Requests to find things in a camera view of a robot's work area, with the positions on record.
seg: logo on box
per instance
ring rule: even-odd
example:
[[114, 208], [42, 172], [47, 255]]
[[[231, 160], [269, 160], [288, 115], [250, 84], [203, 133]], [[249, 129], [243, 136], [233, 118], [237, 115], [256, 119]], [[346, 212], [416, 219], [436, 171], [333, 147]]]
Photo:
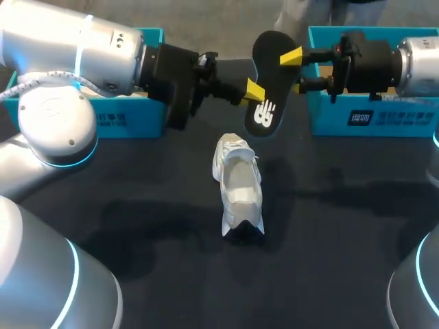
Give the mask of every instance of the logo on box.
[[349, 117], [348, 125], [366, 127], [372, 121], [372, 110], [353, 110]]

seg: insole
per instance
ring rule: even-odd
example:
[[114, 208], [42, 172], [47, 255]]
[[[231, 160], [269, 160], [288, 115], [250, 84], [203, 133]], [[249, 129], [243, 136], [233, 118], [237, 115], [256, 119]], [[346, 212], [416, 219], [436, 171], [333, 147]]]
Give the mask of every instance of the insole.
[[244, 121], [249, 134], [267, 137], [281, 124], [283, 110], [300, 74], [300, 67], [281, 66], [280, 57], [295, 48], [296, 43], [287, 34], [277, 31], [263, 32], [253, 44], [256, 83], [265, 89], [265, 101], [272, 105], [260, 106], [258, 101], [249, 101]]
[[239, 158], [231, 158], [224, 165], [224, 185], [230, 202], [254, 202], [258, 184], [252, 166]]

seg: floor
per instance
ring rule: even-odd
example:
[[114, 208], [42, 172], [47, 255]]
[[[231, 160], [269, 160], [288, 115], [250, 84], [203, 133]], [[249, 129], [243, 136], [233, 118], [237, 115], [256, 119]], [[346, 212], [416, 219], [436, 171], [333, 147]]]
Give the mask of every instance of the floor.
[[[162, 27], [170, 44], [249, 58], [255, 38], [271, 29], [283, 0], [43, 0], [133, 27]], [[382, 26], [437, 25], [439, 1], [388, 0]], [[0, 86], [10, 76], [0, 69]]]

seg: black shoe insole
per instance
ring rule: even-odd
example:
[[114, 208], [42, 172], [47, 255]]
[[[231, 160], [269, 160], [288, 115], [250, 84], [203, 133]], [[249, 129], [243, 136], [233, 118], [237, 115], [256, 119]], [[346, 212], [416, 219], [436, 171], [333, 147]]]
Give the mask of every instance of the black shoe insole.
[[244, 121], [249, 134], [268, 137], [281, 124], [289, 92], [300, 74], [300, 66], [281, 66], [280, 57], [295, 48], [293, 39], [277, 31], [263, 32], [254, 43], [252, 57], [257, 70], [256, 83], [265, 89], [265, 101], [271, 101], [275, 108], [271, 112], [263, 112], [263, 104], [249, 101]]

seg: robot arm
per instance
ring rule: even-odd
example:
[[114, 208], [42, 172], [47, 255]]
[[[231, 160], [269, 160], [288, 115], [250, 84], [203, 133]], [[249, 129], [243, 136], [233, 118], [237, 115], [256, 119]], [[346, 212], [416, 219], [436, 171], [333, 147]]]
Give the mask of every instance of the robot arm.
[[332, 49], [299, 47], [283, 55], [281, 65], [308, 65], [332, 62], [333, 74], [317, 79], [300, 78], [300, 93], [327, 90], [335, 103], [337, 95], [379, 93], [395, 87], [399, 97], [439, 96], [439, 37], [405, 38], [396, 49], [386, 40], [367, 40], [363, 32], [347, 32]]
[[263, 101], [264, 90], [250, 80], [220, 81], [216, 57], [146, 46], [139, 30], [39, 1], [3, 0], [0, 64], [18, 75], [21, 133], [0, 144], [0, 195], [18, 202], [92, 158], [95, 114], [78, 81], [105, 97], [140, 87], [168, 105], [167, 126], [179, 130], [209, 95], [234, 105]]

